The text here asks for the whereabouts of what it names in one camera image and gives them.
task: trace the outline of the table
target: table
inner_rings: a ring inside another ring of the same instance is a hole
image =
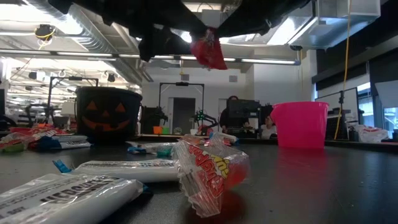
[[[52,160],[75,167],[90,160],[137,161],[126,148],[101,147],[56,153],[0,156],[0,192],[48,173]],[[221,215],[201,219],[178,183],[149,184],[150,200],[127,204],[103,223],[398,223],[398,156],[326,147],[292,151],[273,145],[242,145],[250,156],[248,181],[226,193]]]

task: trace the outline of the green object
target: green object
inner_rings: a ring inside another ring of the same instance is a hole
[[[14,153],[14,152],[23,152],[24,151],[24,145],[22,143],[15,144],[12,146],[6,146],[2,152],[5,153]]]
[[[163,128],[162,134],[170,134],[170,128]]]
[[[172,146],[170,146],[167,149],[163,149],[162,151],[157,151],[156,154],[159,157],[169,157],[172,155]]]

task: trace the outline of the black pumpkin bucket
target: black pumpkin bucket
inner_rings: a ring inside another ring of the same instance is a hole
[[[94,142],[125,141],[136,134],[140,94],[110,87],[81,87],[76,94],[78,134]]]

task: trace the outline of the pink bucket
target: pink bucket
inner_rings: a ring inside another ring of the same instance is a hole
[[[276,124],[280,147],[323,149],[325,147],[328,103],[293,102],[274,105],[271,118]]]

